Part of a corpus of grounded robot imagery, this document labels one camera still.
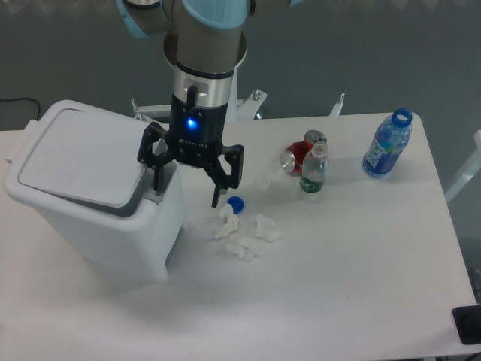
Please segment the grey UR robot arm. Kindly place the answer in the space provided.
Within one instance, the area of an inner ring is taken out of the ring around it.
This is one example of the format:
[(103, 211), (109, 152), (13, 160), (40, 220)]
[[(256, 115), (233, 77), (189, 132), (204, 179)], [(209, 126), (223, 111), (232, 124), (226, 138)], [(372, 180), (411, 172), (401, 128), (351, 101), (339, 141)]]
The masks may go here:
[(118, 1), (135, 37), (172, 31), (177, 36), (168, 129), (151, 122), (137, 160), (154, 172), (160, 190), (165, 165), (177, 161), (205, 170), (215, 184), (212, 206), (223, 191), (238, 188), (244, 147), (225, 146), (222, 134), (234, 71), (243, 57), (247, 17), (287, 9), (295, 1)]

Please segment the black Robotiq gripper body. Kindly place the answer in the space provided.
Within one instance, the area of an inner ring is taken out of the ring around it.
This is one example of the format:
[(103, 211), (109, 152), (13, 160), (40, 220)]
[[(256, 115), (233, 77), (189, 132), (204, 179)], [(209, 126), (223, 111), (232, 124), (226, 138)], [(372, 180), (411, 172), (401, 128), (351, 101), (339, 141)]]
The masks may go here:
[(188, 108), (187, 103), (172, 96), (165, 143), (174, 159), (196, 168), (218, 163), (227, 110), (227, 104), (214, 108)]

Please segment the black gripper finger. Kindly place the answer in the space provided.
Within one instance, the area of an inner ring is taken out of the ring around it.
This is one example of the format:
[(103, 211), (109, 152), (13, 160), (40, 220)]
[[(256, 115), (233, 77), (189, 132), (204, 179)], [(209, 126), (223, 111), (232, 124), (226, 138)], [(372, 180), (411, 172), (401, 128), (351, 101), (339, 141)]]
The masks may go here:
[(239, 187), (244, 166), (243, 145), (222, 146), (217, 151), (208, 150), (202, 154), (202, 168), (214, 182), (213, 208), (219, 204), (222, 194)]
[(144, 130), (137, 155), (137, 161), (140, 164), (153, 170), (153, 188), (157, 193), (164, 188), (164, 167), (174, 160), (174, 153), (167, 149), (160, 154), (155, 154), (153, 145), (157, 141), (164, 140), (167, 133), (157, 122), (151, 122)]

